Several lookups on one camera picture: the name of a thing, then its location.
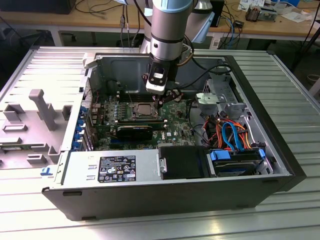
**blue cable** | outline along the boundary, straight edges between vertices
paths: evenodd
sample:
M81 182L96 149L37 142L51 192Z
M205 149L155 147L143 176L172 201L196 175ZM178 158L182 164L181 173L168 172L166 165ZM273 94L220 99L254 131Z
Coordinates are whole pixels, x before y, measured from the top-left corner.
M239 149L241 152L244 151L245 149L242 146L242 144L241 144L241 142L240 142L240 140L238 138L238 132L237 132L236 126L231 122L226 122L222 126L222 138L223 138L223 141L231 148L232 151L235 150L235 147L230 142L228 142L228 138L226 136L226 129L227 129L228 125L230 125L231 128L232 128L236 148Z
M232 24L232 21L230 20L230 18L225 18L226 20L228 20L228 22L230 23L231 25L231 31L232 31L232 35L231 35L231 39L230 39L230 42L228 44L228 47L226 49L230 49L231 47L231 43L232 41L234 40L234 34L235 34L235 28L234 28L234 25Z

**green circuit board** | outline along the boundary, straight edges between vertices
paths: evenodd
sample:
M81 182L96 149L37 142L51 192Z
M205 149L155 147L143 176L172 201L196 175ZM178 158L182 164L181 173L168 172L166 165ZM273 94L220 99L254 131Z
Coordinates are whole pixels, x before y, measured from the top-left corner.
M174 146L194 146L194 133L186 118L186 100L169 102L159 111L158 117L154 117L152 102L118 102L115 97L99 103L93 112L96 112L96 121L93 127L96 129L98 141L96 151L105 150L143 150L156 149L158 145L173 144ZM135 125L133 120L139 120L143 126L151 126L153 129L152 140L145 141L120 141L117 139L117 128L120 122Z

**motherboard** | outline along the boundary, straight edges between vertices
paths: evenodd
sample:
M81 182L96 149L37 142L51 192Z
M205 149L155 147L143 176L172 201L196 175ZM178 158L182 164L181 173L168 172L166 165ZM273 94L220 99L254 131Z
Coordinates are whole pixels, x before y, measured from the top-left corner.
M94 150L143 150L163 145L194 146L187 100L172 101L156 113L153 102L138 95L107 96L91 108Z

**side panel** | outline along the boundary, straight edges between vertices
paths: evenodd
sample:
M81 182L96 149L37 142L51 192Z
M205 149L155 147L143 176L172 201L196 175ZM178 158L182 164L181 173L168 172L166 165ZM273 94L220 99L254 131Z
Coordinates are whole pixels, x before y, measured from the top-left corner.
M242 89L248 102L251 104L251 107L253 108L254 113L256 114L257 118L259 119L263 129L265 130L267 136L269 137L276 152L279 154L286 169L289 171L290 174L295 176L289 184L286 184L281 189L279 189L279 192L289 191L294 186L296 186L297 184L302 182L307 176L306 176L305 172L303 171L303 169L301 168L301 166L299 165L294 154L292 153L292 151L288 147L288 145L287 145L286 141L284 140L284 138L282 137L281 133L277 129L276 125L272 121L271 117L267 113L266 109L262 105L257 94L255 93L255 91L251 87L246 76L241 71L235 58L233 56L226 56L226 61L233 67L232 73L234 74L235 78L237 79L237 81L240 85L240 88Z
M43 189L68 219L112 219L254 208L292 176L146 186Z

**table leg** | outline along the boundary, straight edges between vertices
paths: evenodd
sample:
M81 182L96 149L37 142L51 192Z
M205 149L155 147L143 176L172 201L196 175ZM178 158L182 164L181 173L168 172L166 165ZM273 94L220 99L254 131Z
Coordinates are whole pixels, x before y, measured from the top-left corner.
M97 36L95 31L91 32L91 37L92 37L92 45L96 46L98 43L97 43Z
M313 86L310 88L309 93L312 96L315 96L320 91L320 77L319 79L313 84Z
M214 32L212 35L209 49L218 49L221 38L224 36L223 32Z
M61 33L59 32L59 28L58 27L51 27L49 29L49 31L51 32L54 45L56 47L63 47L64 46L64 40L62 38Z

